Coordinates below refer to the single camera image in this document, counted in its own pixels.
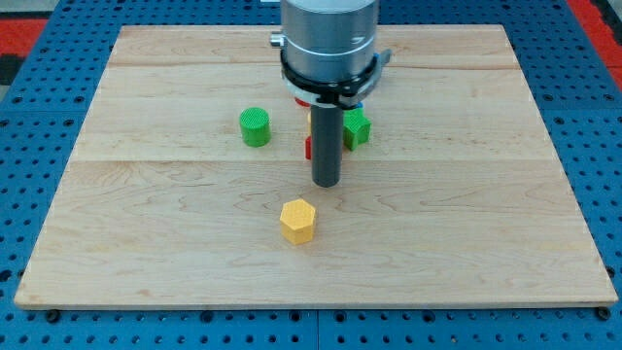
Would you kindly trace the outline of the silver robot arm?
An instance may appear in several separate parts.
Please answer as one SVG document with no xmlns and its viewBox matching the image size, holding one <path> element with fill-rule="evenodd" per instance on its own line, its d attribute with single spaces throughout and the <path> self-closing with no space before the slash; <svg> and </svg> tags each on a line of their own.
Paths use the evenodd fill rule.
<svg viewBox="0 0 622 350">
<path fill-rule="evenodd" d="M 282 76 L 294 82 L 339 84 L 379 77 L 375 56 L 377 0 L 282 0 Z"/>
</svg>

